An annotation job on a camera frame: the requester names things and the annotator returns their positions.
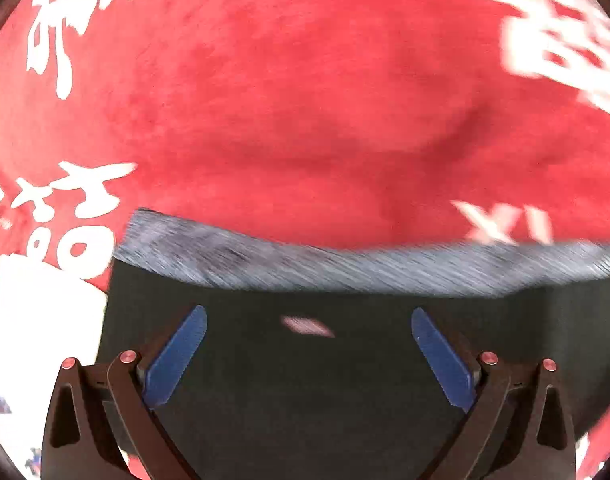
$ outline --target pink spot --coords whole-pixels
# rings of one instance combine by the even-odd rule
[[[318,319],[309,317],[281,316],[281,322],[292,332],[322,337],[335,337],[334,333]]]

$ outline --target blue gripper pad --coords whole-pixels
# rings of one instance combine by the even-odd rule
[[[417,308],[412,313],[412,335],[441,384],[447,400],[467,413],[476,399],[474,378],[422,308]]]
[[[207,313],[199,305],[181,323],[145,374],[143,400],[149,408],[165,404],[207,331]]]

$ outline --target gray fabric trim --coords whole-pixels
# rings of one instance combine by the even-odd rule
[[[279,244],[138,210],[114,256],[202,286],[428,296],[501,296],[610,276],[610,245],[460,244],[336,251]]]

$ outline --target black fabric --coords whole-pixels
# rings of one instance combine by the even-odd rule
[[[240,292],[115,261],[98,360],[140,346],[194,304],[207,311],[207,334],[157,413],[204,480],[416,478],[463,416],[411,337],[418,306],[477,351],[555,359],[577,435],[610,403],[610,280],[495,300]],[[281,316],[319,320],[335,337],[291,332]]]

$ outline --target red fabric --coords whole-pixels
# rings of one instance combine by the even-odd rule
[[[588,450],[576,470],[576,480],[592,478],[599,471],[600,464],[610,457],[610,409],[589,431],[588,441]]]
[[[147,471],[137,456],[130,456],[128,462],[128,468],[130,469],[130,473],[133,474],[136,478],[140,480],[149,480],[149,475]]]
[[[558,11],[572,16],[573,9]],[[15,179],[47,186],[65,160],[136,162],[107,181],[120,205],[79,219],[80,190],[45,202],[51,242],[72,227],[120,238],[134,208],[273,240],[360,248],[465,239],[451,201],[549,213],[557,240],[610,240],[610,114],[578,90],[501,67],[492,0],[113,0],[85,34],[56,96],[26,70],[37,16],[23,0],[0,33],[0,253],[39,225],[10,209]],[[530,240],[525,216],[511,231]],[[107,272],[92,282],[104,286]]]

